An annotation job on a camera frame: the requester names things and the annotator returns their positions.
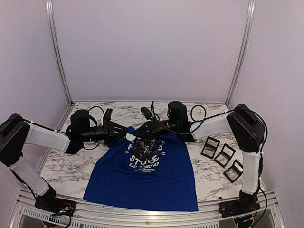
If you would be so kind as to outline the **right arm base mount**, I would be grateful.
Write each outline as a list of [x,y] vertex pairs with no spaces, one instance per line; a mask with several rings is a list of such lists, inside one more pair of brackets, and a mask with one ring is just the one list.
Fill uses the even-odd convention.
[[258,200],[254,200],[250,204],[248,200],[237,199],[220,203],[218,211],[223,218],[226,218],[250,212],[257,212],[260,208],[261,206]]

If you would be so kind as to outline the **blue panda print t-shirt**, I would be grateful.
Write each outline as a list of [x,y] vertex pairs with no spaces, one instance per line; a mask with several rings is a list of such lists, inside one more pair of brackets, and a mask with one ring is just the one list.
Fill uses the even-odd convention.
[[83,199],[107,206],[150,211],[198,211],[194,172],[177,135],[157,141],[108,145],[95,164]]

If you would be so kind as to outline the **green round brooch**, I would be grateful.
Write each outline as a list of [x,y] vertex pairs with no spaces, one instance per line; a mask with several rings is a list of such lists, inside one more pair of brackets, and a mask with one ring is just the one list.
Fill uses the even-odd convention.
[[205,148],[205,153],[207,153],[207,154],[212,154],[214,152],[214,149],[213,148],[211,148],[211,147],[206,147]]

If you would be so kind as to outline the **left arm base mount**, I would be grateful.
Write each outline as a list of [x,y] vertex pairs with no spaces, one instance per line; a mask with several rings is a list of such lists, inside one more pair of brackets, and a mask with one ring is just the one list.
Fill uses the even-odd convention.
[[35,198],[35,207],[55,215],[73,215],[76,202],[72,200],[56,197],[56,193],[47,192],[44,195],[37,195]]

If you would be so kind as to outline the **blue round brooch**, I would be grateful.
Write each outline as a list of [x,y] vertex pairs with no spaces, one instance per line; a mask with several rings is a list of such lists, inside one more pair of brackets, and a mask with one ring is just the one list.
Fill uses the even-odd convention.
[[132,134],[130,134],[130,133],[127,133],[126,136],[125,136],[125,138],[126,138],[128,141],[132,142],[132,141],[134,141],[134,140],[136,139],[136,136],[134,136],[134,135],[132,135]]

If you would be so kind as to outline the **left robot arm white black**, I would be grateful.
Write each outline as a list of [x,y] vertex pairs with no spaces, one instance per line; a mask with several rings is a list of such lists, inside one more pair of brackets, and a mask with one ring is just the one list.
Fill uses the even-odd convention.
[[63,133],[14,113],[0,126],[0,162],[36,193],[38,204],[49,211],[56,211],[60,207],[56,191],[26,161],[22,153],[24,145],[38,145],[76,154],[84,148],[85,142],[112,143],[123,138],[128,128],[112,122],[111,114],[112,110],[107,109],[99,125],[88,110],[78,110],[71,115],[70,125]]

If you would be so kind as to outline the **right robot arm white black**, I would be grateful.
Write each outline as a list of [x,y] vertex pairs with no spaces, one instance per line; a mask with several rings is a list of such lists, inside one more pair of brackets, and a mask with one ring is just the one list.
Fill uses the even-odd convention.
[[174,133],[186,142],[207,136],[233,133],[243,156],[243,183],[235,208],[245,213],[254,205],[260,190],[263,171],[263,147],[268,136],[266,123],[256,112],[239,104],[234,109],[205,117],[201,121],[189,121],[186,106],[179,101],[168,104],[168,119],[160,121],[154,107],[141,108],[147,122],[134,131],[140,139],[153,140],[167,133]]

